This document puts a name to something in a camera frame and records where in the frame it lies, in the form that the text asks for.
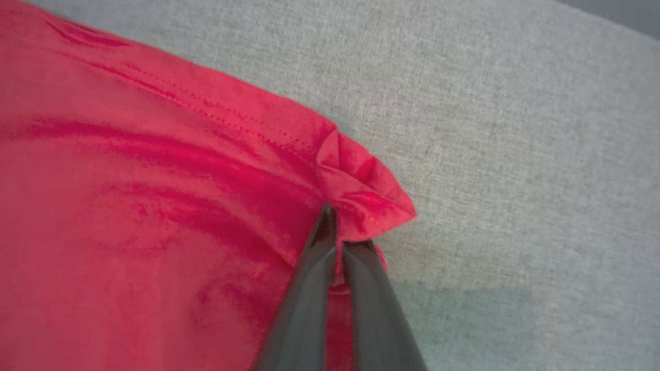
gray fabric surface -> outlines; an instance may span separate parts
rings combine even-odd
[[[660,369],[660,42],[544,0],[33,0],[287,96],[419,217],[379,239],[432,370]]]

seam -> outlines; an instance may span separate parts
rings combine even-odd
[[[277,132],[279,132],[280,134],[284,135],[285,137],[288,137],[289,139],[292,139],[292,140],[295,141],[296,143],[299,143],[299,144],[305,146],[307,149],[312,150],[312,146],[311,146],[311,145],[309,145],[309,144],[307,144],[307,143],[301,141],[299,138],[294,137],[293,135],[291,135],[291,134],[289,134],[289,133],[287,133],[287,132],[285,132],[285,131],[279,129],[278,127],[275,127],[275,126],[272,126],[272,125],[270,125],[270,124],[268,124],[268,123],[265,123],[263,120],[256,119],[256,118],[251,117],[251,116],[243,115],[243,114],[239,113],[238,111],[236,111],[236,110],[234,110],[234,109],[232,109],[232,108],[229,108],[229,107],[223,106],[222,104],[219,104],[219,103],[217,103],[217,102],[212,102],[212,101],[210,101],[210,100],[207,100],[206,98],[203,98],[202,96],[199,96],[198,94],[195,94],[195,92],[193,92],[193,91],[190,91],[190,90],[188,90],[188,89],[186,89],[186,88],[184,88],[184,87],[182,87],[182,86],[179,86],[179,85],[177,85],[177,84],[175,84],[175,83],[172,83],[172,82],[170,82],[170,81],[167,81],[167,80],[165,80],[165,79],[162,79],[162,78],[160,78],[160,77],[158,77],[158,76],[155,76],[155,75],[153,75],[153,74],[151,74],[151,73],[148,73],[148,72],[146,72],[146,71],[143,71],[142,69],[140,69],[140,68],[138,68],[138,67],[136,67],[136,66],[134,66],[134,65],[132,65],[132,64],[130,64],[130,63],[125,63],[125,65],[126,65],[126,67],[128,67],[128,68],[130,68],[130,69],[134,69],[134,70],[136,70],[136,71],[138,71],[138,72],[144,74],[145,76],[149,76],[149,77],[151,77],[152,79],[156,79],[156,80],[159,80],[159,81],[161,81],[161,82],[163,82],[163,83],[166,83],[166,84],[168,84],[168,85],[171,85],[172,87],[174,87],[174,88],[176,88],[176,89],[182,91],[183,93],[186,93],[187,95],[191,96],[192,98],[197,99],[197,100],[199,100],[199,101],[202,101],[204,104],[207,104],[207,105],[210,105],[210,106],[212,106],[212,107],[219,108],[219,109],[221,109],[221,110],[224,110],[224,111],[226,111],[226,112],[229,112],[229,113],[231,113],[231,114],[234,114],[234,115],[238,116],[238,117],[241,118],[241,119],[249,119],[250,121],[255,122],[255,123],[258,123],[259,125],[263,125],[263,126],[265,126],[265,127],[269,127],[269,128],[271,128],[271,129],[277,130]]]

